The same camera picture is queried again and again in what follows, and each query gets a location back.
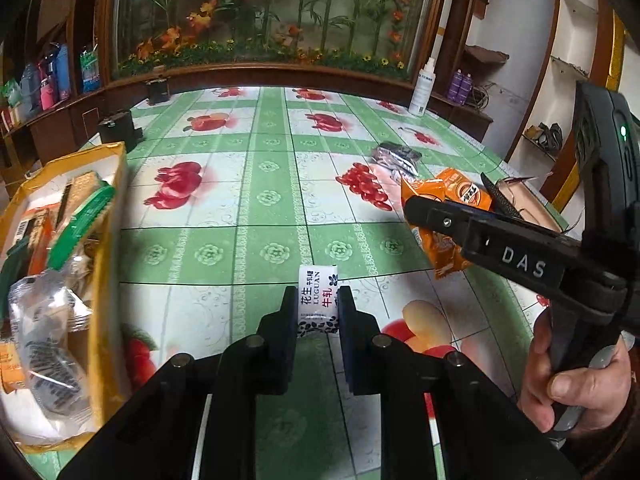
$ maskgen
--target white shelf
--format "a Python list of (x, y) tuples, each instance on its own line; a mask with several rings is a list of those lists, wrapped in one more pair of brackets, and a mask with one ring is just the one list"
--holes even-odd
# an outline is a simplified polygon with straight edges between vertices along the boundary
[(594, 20), (598, 17), (598, 11), (581, 0), (564, 0), (564, 2), (572, 15)]
[(587, 81), (589, 74), (586, 70), (581, 69), (579, 66), (575, 66), (564, 59), (560, 59), (556, 56), (551, 56), (551, 63), (556, 63), (559, 66), (560, 72), (572, 76), (574, 79)]

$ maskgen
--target device handle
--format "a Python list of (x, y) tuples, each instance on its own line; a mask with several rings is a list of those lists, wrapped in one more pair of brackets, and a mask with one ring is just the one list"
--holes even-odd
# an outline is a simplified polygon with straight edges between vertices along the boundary
[[(550, 309), (552, 339), (549, 355), (555, 374), (576, 368), (602, 369), (609, 366), (620, 338), (619, 328), (612, 324), (601, 326), (585, 322), (558, 304), (552, 303)], [(561, 447), (585, 408), (554, 402), (553, 409), (554, 426), (546, 436), (556, 447)]]

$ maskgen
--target screw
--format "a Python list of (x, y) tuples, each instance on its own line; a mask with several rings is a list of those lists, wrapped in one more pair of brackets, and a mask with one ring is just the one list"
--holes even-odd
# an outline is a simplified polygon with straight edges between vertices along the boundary
[(450, 352), (444, 358), (454, 366), (462, 366), (465, 363), (460, 352)]
[(185, 353), (176, 354), (171, 358), (171, 364), (176, 368), (184, 368), (190, 361), (191, 356)]
[(253, 334), (246, 339), (245, 343), (249, 348), (260, 348), (264, 345), (264, 338), (259, 334)]
[(378, 348), (386, 348), (391, 345), (391, 338), (386, 334), (377, 334), (373, 336), (371, 342)]

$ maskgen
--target finger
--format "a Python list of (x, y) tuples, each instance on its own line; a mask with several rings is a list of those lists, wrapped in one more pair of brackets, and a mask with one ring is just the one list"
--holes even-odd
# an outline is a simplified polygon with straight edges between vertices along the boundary
[(549, 309), (538, 316), (533, 325), (531, 348), (536, 354), (543, 354), (551, 346), (551, 319)]
[(551, 405), (540, 402), (526, 388), (522, 389), (520, 399), (518, 400), (518, 407), (542, 433), (546, 433), (553, 427), (554, 410)]
[(525, 367), (524, 377), (522, 378), (522, 384), (540, 402), (551, 404), (551, 399), (546, 392), (549, 380), (553, 376), (553, 372), (551, 370), (551, 359), (546, 353), (536, 354), (533, 349), (533, 343), (531, 347), (532, 348), (527, 359), (527, 365)]
[(629, 355), (621, 338), (609, 366), (602, 370), (578, 368), (556, 374), (549, 381), (547, 394), (567, 406), (605, 412), (622, 410), (631, 386), (630, 368)]

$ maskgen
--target table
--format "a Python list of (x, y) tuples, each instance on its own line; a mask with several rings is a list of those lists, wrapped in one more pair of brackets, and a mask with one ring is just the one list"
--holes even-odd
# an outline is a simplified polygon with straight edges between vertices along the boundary
[[(141, 102), (132, 115), (145, 140), (127, 155), (120, 314), (124, 332), (150, 349), (142, 380), (177, 352), (201, 358), (253, 333), (297, 283), (299, 265), (313, 263), (337, 264), (358, 309), (381, 328), (412, 302), (429, 311), (434, 340), (468, 354), (508, 396), (519, 391), (543, 309), (536, 294), (479, 267), (436, 280), (388, 172), (373, 167), (391, 211), (335, 179), (367, 164), (385, 140), (420, 151), (424, 178), (447, 167), (478, 183), (481, 172), (494, 181), (514, 175), (482, 144), (434, 114), (307, 89), (186, 92)], [(158, 198), (158, 180), (180, 163), (198, 176), (177, 192), (193, 192)], [(298, 341), (289, 391), (258, 399), (256, 435), (261, 479), (281, 478), (285, 467), (295, 479), (380, 476), (380, 402), (349, 393), (337, 335)], [(55, 478), (68, 458), (29, 460)]]

